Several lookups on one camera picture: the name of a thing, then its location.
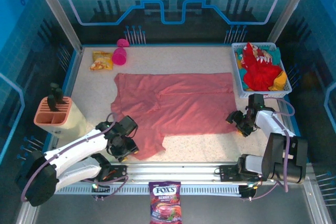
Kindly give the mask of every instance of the pink cup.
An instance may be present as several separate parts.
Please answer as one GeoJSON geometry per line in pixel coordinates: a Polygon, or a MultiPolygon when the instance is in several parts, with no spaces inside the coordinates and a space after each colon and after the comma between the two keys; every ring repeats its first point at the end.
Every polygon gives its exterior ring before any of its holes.
{"type": "Polygon", "coordinates": [[[122,47],[117,48],[112,56],[112,61],[114,64],[116,65],[124,65],[126,63],[126,56],[127,53],[125,51],[125,49],[123,49],[122,47]]]}

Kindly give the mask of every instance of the red cloth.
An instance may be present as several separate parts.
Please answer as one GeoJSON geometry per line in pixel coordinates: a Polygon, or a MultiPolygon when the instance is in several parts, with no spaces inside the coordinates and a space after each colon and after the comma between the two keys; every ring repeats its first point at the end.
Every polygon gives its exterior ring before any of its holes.
{"type": "Polygon", "coordinates": [[[132,117],[138,159],[165,150],[167,135],[220,134],[235,131],[225,122],[237,110],[231,73],[118,74],[111,110],[132,117]]]}
{"type": "Polygon", "coordinates": [[[243,50],[241,66],[247,70],[244,82],[254,91],[269,91],[268,88],[273,86],[282,71],[279,66],[272,65],[272,60],[264,56],[262,50],[255,46],[253,48],[251,43],[243,50]]]}

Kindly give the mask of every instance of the yellow snack bag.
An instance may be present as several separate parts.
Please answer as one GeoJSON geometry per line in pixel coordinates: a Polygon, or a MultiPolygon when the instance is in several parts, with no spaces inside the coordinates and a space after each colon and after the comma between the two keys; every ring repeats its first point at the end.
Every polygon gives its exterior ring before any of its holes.
{"type": "Polygon", "coordinates": [[[92,52],[92,59],[93,64],[90,67],[90,70],[101,70],[113,69],[113,62],[112,62],[112,54],[111,52],[103,52],[103,51],[93,51],[92,52]]]}

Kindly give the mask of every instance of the knife block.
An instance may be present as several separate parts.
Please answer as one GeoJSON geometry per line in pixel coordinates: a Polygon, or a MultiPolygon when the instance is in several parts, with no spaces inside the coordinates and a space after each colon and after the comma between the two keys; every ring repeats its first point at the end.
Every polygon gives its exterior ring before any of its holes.
{"type": "Polygon", "coordinates": [[[59,111],[53,112],[48,106],[47,97],[43,98],[34,123],[55,137],[71,142],[86,134],[86,119],[70,97],[63,100],[67,104],[57,104],[59,111]]]}

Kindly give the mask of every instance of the robotic arm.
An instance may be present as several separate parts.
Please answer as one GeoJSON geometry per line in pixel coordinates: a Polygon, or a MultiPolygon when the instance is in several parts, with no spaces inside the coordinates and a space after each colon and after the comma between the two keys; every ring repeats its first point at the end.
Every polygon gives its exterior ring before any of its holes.
{"type": "Polygon", "coordinates": [[[283,180],[286,172],[287,181],[301,184],[306,176],[307,140],[295,136],[287,129],[276,115],[273,108],[265,106],[261,94],[252,94],[248,98],[246,113],[232,112],[226,121],[236,123],[239,132],[247,137],[254,128],[261,129],[268,138],[264,156],[243,154],[238,160],[238,171],[247,176],[262,175],[264,179],[283,180]],[[284,170],[286,144],[287,171],[284,170]]]}
{"type": "Polygon", "coordinates": [[[16,184],[21,191],[29,184],[25,197],[32,206],[38,206],[46,202],[55,191],[75,182],[88,178],[99,182],[107,178],[107,181],[118,178],[116,175],[125,171],[118,171],[118,167],[112,166],[104,156],[95,153],[106,149],[119,162],[123,161],[127,155],[139,151],[133,139],[128,137],[137,128],[137,124],[129,116],[125,116],[114,125],[108,121],[101,122],[87,135],[61,148],[44,154],[32,152],[22,166],[16,184]],[[50,162],[29,183],[30,178],[47,160],[50,162]]]}

